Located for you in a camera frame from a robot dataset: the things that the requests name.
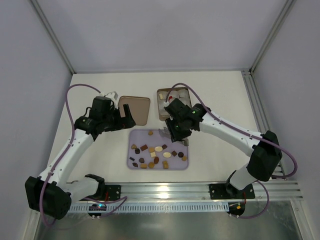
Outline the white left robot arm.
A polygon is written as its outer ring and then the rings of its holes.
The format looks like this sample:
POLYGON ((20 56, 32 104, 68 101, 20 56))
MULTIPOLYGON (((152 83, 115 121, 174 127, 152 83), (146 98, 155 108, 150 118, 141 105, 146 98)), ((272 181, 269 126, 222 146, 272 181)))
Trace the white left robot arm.
POLYGON ((133 128, 136 122, 130 106, 123 105, 124 116, 114 100, 97 96, 87 108, 88 116, 80 116, 74 123, 69 141, 55 160, 38 176, 30 176, 25 190, 30 209, 62 219, 71 204, 85 198, 101 200, 106 193, 103 177, 87 174, 75 183, 68 183, 73 169, 86 150, 104 132, 133 128))

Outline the white oval chocolate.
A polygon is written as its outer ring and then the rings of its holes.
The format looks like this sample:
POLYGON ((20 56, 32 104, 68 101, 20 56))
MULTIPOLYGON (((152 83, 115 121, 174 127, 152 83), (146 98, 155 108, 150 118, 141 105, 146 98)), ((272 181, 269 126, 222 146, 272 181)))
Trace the white oval chocolate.
POLYGON ((170 158, 170 157, 171 157, 171 153, 170 153, 170 152, 164 152, 164 153, 163 153, 163 156, 164 156, 165 158, 170 158))
POLYGON ((154 150, 156 152, 161 152, 163 150, 163 148, 161 146, 157 146, 157 147, 154 148, 154 150))

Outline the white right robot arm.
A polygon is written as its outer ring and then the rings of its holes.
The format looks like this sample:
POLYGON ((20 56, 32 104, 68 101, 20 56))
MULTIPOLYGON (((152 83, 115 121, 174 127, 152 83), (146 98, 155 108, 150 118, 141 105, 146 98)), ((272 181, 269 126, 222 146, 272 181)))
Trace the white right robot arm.
POLYGON ((213 135, 249 157, 248 163, 235 170, 224 184, 225 191, 232 198, 241 196, 244 189, 256 181, 267 182, 282 158, 277 148, 277 135, 272 131, 260 133, 240 128, 223 118, 214 117, 210 109, 199 103, 189 107, 176 99, 164 109, 169 114, 165 123, 172 142, 182 141, 197 131, 213 135))

